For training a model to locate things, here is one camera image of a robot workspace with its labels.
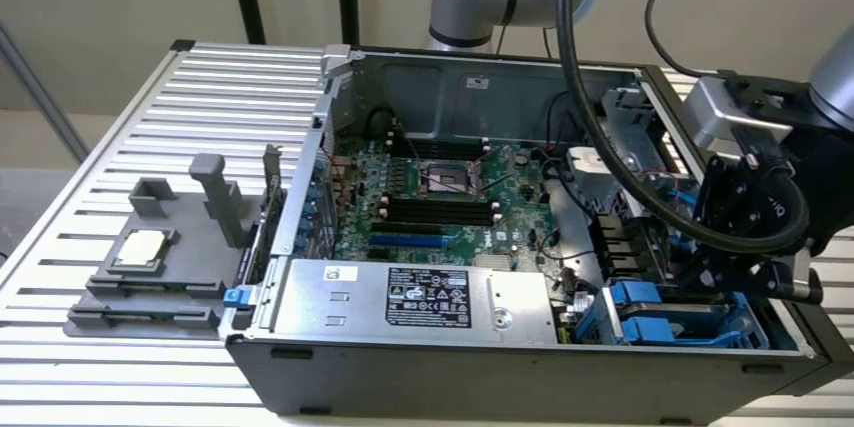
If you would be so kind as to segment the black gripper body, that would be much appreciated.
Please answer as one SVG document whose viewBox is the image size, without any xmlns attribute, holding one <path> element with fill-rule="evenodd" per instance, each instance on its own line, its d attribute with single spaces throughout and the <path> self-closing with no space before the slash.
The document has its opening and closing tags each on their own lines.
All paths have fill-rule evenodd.
<svg viewBox="0 0 854 427">
<path fill-rule="evenodd" d="M 842 123 L 810 84 L 726 72 L 717 130 L 734 141 L 742 179 L 720 250 L 765 256 L 752 273 L 768 298 L 818 303 L 810 262 L 842 229 Z"/>
</svg>

